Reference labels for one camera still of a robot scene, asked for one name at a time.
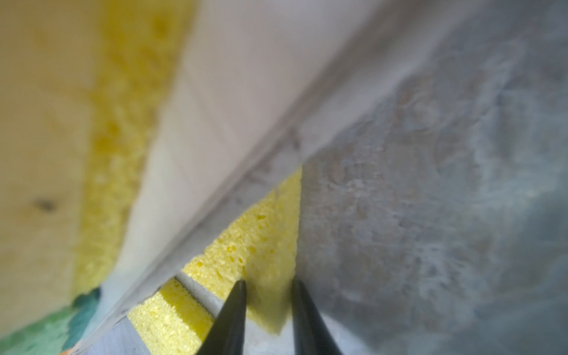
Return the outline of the white two-tier shelf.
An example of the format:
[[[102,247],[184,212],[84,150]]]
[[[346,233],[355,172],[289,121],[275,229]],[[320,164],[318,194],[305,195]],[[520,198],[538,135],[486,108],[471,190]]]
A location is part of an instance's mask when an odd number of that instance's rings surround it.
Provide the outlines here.
[[[75,353],[423,63],[478,1],[202,1]]]

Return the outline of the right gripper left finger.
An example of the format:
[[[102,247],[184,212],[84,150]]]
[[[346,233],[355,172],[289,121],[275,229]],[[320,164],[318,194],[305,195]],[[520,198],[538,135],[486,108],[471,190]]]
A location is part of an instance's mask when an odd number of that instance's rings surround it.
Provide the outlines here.
[[[247,287],[235,283],[196,355],[241,355],[245,340]]]

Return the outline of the dark yellow sponge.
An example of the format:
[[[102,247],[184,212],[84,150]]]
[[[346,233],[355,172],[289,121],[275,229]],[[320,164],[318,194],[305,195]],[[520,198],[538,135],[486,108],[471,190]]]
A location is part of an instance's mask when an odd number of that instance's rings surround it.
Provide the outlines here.
[[[114,268],[194,1],[1,3],[1,335]]]

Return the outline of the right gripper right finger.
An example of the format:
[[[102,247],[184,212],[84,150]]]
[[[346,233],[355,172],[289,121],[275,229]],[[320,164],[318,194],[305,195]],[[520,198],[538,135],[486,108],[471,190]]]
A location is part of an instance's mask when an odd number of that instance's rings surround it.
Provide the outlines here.
[[[341,355],[305,284],[294,278],[291,310],[296,355]]]

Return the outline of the green sponge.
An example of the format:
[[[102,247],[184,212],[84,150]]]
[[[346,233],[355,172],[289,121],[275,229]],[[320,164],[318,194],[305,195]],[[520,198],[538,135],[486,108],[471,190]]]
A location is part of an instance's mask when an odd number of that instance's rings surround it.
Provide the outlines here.
[[[84,335],[97,311],[101,289],[81,294],[72,304],[1,340],[2,354],[60,354]]]

